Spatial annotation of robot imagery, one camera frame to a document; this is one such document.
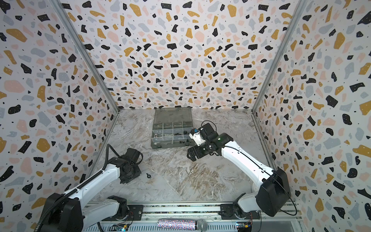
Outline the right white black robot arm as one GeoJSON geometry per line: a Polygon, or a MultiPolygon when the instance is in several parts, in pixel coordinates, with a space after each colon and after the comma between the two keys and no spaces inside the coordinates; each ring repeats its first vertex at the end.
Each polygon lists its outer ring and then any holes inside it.
{"type": "Polygon", "coordinates": [[[252,193],[243,193],[233,202],[232,211],[235,217],[245,218],[251,211],[262,211],[273,217],[291,200],[286,172],[280,168],[274,170],[258,161],[228,134],[218,134],[207,123],[198,129],[192,129],[189,137],[195,146],[188,149],[188,159],[196,161],[207,155],[222,156],[253,181],[252,193]]]}

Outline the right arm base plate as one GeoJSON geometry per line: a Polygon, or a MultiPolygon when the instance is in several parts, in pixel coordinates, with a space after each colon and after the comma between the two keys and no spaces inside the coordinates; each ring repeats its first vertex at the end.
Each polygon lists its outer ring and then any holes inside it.
{"type": "Polygon", "coordinates": [[[260,219],[259,211],[244,212],[238,205],[221,204],[218,213],[223,220],[251,220],[260,219]]]}

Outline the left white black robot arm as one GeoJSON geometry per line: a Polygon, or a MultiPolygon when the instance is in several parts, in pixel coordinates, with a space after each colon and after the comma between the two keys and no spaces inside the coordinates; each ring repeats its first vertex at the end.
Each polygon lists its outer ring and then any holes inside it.
{"type": "Polygon", "coordinates": [[[128,201],[122,197],[110,196],[101,203],[87,206],[115,180],[127,184],[141,174],[141,152],[129,148],[125,154],[116,153],[109,158],[110,151],[114,149],[107,145],[103,167],[93,176],[63,194],[53,193],[46,199],[36,232],[82,232],[93,225],[101,229],[100,222],[107,218],[117,220],[126,230],[134,221],[141,220],[143,206],[128,206],[128,201]]]}

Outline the clear plastic compartment organizer box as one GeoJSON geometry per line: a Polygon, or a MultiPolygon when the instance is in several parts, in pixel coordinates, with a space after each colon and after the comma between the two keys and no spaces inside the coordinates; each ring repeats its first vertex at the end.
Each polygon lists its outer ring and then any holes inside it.
{"type": "Polygon", "coordinates": [[[193,129],[191,108],[161,108],[155,110],[152,126],[152,149],[194,146],[189,134],[193,129]]]}

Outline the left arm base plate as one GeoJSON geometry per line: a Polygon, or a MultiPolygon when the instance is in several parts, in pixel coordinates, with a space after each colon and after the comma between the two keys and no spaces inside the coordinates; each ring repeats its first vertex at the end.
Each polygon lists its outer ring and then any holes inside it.
{"type": "Polygon", "coordinates": [[[112,216],[105,218],[103,221],[140,221],[144,211],[143,205],[128,205],[126,209],[119,208],[118,212],[112,216]]]}

